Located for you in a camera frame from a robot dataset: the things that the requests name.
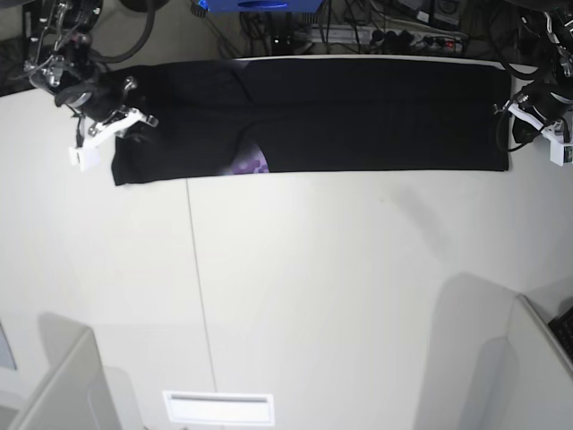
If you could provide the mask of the black T-shirt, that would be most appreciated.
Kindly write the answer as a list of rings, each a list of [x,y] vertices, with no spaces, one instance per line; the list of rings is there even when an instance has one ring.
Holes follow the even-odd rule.
[[[495,106],[510,77],[483,64],[267,58],[141,65],[132,103],[157,118],[115,142],[117,185],[270,173],[505,171]]]

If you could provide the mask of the black cabinet edge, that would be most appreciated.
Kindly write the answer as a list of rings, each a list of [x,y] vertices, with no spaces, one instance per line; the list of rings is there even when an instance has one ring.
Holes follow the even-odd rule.
[[[30,1],[21,7],[22,44],[26,59],[31,59],[37,51],[43,8],[42,0]]]

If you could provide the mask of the blue box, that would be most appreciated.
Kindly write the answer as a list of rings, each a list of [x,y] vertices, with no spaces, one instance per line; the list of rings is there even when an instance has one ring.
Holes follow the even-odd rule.
[[[199,4],[214,13],[315,13],[321,0],[206,0]]]

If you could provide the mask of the white power strip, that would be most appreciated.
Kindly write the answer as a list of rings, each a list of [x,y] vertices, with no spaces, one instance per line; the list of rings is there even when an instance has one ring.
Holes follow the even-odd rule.
[[[304,33],[311,43],[356,46],[356,50],[373,52],[440,52],[461,53],[468,36],[460,32],[434,31],[433,29],[353,26],[336,24],[329,28],[313,24]]]

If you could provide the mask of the black keyboard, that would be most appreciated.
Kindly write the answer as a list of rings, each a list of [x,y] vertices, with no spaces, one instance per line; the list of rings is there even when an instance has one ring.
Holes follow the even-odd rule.
[[[570,359],[573,358],[573,308],[549,322],[550,330]]]

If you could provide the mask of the white partition panel right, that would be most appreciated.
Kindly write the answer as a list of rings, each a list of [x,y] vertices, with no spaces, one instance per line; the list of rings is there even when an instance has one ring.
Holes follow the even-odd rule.
[[[570,429],[572,364],[523,295],[513,306],[508,340],[517,354],[517,381],[503,429]]]

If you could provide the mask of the white partition panel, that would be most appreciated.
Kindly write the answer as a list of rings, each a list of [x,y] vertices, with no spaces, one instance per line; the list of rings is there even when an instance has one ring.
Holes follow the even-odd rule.
[[[3,429],[121,429],[93,330],[83,327]]]
[[[570,429],[572,364],[523,295],[513,306],[508,340],[517,354],[517,381],[503,429]]]

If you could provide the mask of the white partition panel left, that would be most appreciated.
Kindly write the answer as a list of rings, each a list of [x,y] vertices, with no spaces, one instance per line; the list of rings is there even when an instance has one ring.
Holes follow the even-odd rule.
[[[93,330],[83,327],[3,429],[121,429]]]

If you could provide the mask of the white table slot plate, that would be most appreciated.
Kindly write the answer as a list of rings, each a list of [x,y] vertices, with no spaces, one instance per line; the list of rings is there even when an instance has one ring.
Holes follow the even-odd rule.
[[[164,391],[169,419],[174,423],[213,426],[274,426],[272,394]]]

